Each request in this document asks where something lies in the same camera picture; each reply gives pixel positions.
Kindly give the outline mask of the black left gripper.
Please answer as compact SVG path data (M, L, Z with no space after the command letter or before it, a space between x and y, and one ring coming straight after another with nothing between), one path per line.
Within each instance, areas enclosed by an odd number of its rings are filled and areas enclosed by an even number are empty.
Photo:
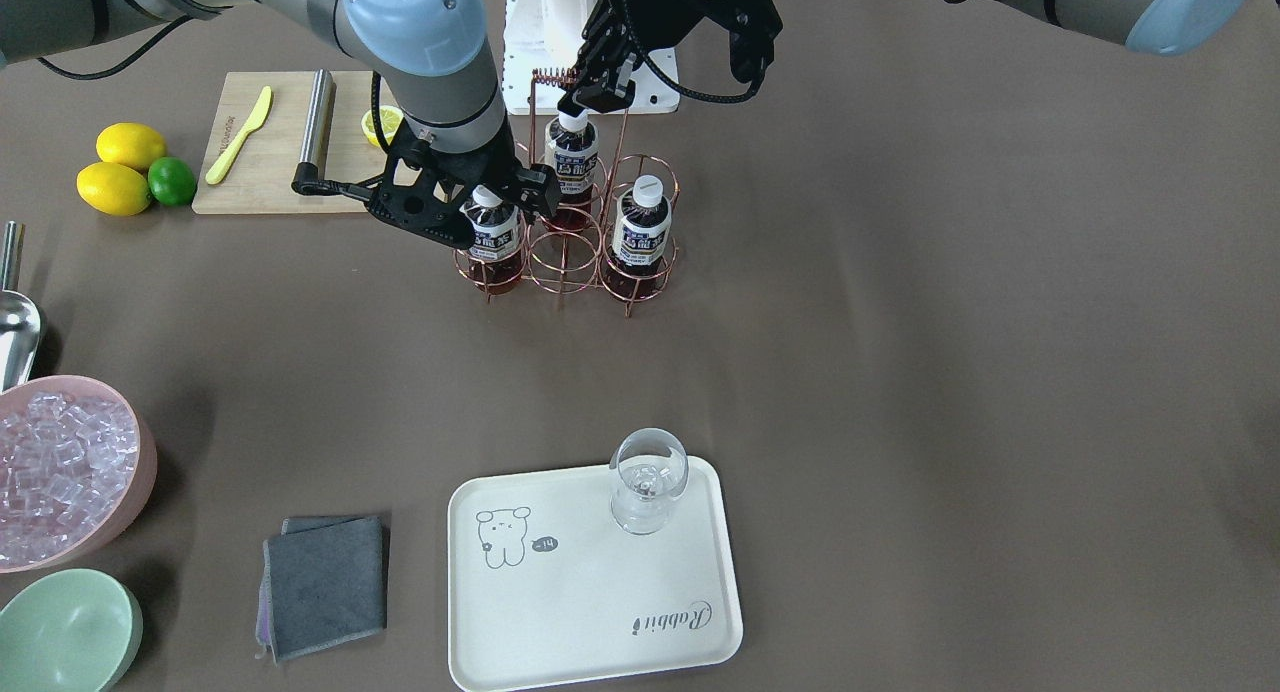
M636 93L631 68L640 67L643 54L675 49L705 19L730 35L735 81L762 82L783 28L773 0L596 0L582 29L580 72L570 73L558 113L631 107Z

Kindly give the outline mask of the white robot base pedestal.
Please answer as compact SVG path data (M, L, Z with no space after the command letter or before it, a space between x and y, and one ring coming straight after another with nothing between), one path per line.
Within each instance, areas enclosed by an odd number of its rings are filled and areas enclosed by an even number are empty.
M535 69L556 73L573 67L584 41L584 27L595 4L596 0L506 0L500 90L508 113L529 115L530 83ZM650 58L672 81L678 81L673 49L652 51ZM676 113L680 95L668 90L643 63L632 81L637 91L630 113ZM563 90L539 83L534 95L536 113L550 115L556 113Z

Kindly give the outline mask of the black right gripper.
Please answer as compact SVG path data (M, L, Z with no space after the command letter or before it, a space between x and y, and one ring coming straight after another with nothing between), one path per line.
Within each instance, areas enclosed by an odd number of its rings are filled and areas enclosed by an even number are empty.
M378 221L453 249L475 246L475 228L462 212L480 187L525 214L550 219L561 206L554 168L521 168L508 127L466 153L444 153L399 130L380 177L369 185L325 182L325 194L358 200Z

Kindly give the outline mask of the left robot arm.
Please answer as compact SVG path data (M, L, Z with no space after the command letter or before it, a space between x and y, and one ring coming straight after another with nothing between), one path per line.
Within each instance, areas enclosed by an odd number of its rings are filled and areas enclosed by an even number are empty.
M989 0L1047 26L1065 28L1124 49L1175 58L1216 35L1245 0ZM745 84L735 95L687 90L668 74L659 81L684 98L742 104L760 90L774 60L783 22L773 0L596 0L582 29L582 45L563 84L558 110L617 113L631 107L634 73L653 68L653 52L673 49L703 20L730 36L730 72Z

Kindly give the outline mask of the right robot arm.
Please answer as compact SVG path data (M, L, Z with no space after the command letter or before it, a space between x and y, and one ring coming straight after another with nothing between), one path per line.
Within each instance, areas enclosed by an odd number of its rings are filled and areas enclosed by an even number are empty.
M462 206L476 191L529 217L556 212L556 171L517 156L483 0L1 0L3 63L214 19L244 3L294 20L365 64L404 114L378 180L339 183L310 171L305 194L360 200L379 221L454 249L474 246Z

